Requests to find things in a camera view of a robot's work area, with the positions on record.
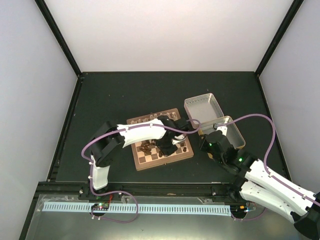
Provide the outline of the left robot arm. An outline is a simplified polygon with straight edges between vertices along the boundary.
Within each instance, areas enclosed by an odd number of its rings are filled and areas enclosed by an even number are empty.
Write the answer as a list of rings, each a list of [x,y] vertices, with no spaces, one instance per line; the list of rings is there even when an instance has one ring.
[[[86,157],[86,150],[90,152],[89,193],[97,200],[107,195],[109,170],[118,150],[138,142],[153,141],[164,156],[170,156],[177,151],[177,144],[184,141],[188,133],[186,119],[173,120],[167,115],[131,125],[104,125],[102,135],[93,137],[81,152],[83,158]]]

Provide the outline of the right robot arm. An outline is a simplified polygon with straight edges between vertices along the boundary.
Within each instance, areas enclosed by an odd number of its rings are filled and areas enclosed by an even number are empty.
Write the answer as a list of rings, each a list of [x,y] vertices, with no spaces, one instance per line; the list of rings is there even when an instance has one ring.
[[[306,190],[266,166],[244,149],[236,149],[220,131],[200,136],[200,149],[235,176],[228,198],[255,202],[293,223],[311,240],[320,238],[320,195]]]

